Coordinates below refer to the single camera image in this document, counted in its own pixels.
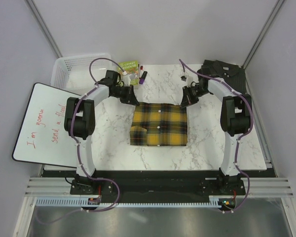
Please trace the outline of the yellow plaid long sleeve shirt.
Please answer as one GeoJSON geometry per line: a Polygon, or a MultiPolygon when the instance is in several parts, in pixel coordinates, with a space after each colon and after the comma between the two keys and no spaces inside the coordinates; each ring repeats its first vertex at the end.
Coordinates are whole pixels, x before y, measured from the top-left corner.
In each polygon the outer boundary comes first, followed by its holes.
{"type": "Polygon", "coordinates": [[[132,146],[186,146],[187,110],[167,103],[144,103],[135,107],[130,128],[132,146]]]}

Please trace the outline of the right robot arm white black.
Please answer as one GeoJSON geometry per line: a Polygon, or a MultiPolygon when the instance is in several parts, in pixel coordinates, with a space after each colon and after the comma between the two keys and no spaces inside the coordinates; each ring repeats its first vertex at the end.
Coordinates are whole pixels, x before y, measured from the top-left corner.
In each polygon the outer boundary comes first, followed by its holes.
{"type": "Polygon", "coordinates": [[[253,130],[252,98],[234,90],[221,78],[201,76],[196,83],[191,76],[183,73],[181,80],[186,83],[181,107],[196,104],[206,94],[216,96],[222,103],[220,124],[225,134],[225,149],[220,172],[223,178],[216,182],[216,188],[219,193],[228,194],[234,188],[230,178],[241,173],[238,158],[241,139],[253,130]]]}

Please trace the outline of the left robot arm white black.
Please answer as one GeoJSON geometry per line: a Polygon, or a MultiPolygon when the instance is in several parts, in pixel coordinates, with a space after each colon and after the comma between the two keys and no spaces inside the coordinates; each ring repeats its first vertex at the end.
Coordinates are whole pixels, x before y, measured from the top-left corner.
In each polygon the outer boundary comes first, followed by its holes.
{"type": "Polygon", "coordinates": [[[109,97],[118,98],[123,104],[139,105],[126,71],[118,73],[107,70],[105,77],[96,82],[90,91],[80,98],[67,99],[64,129],[75,141],[76,173],[80,177],[86,177],[81,188],[87,194],[94,194],[98,190],[98,181],[92,177],[96,171],[91,148],[92,134],[96,126],[95,108],[109,97]]]}

